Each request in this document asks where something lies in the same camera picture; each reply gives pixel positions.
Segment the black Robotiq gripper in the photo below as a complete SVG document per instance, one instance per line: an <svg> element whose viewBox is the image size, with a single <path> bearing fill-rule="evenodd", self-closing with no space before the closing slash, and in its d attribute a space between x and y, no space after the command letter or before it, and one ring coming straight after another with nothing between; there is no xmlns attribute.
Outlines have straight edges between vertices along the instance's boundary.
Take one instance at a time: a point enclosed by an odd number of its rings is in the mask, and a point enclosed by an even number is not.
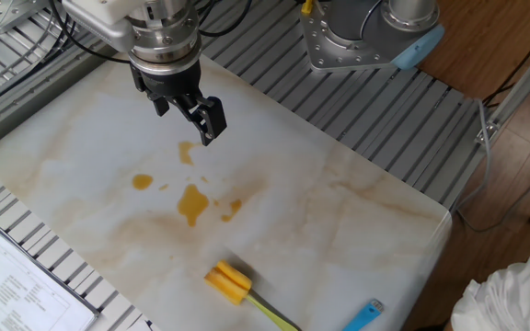
<svg viewBox="0 0 530 331"><path fill-rule="evenodd" d="M169 103L179 109L184 118L199 131L202 145L208 146L227 127L224 108L218 97L204 97L199 88L201 65L197 61L176 74L148 74L130 63L135 87L140 92L153 93L158 116L169 111Z"/></svg>

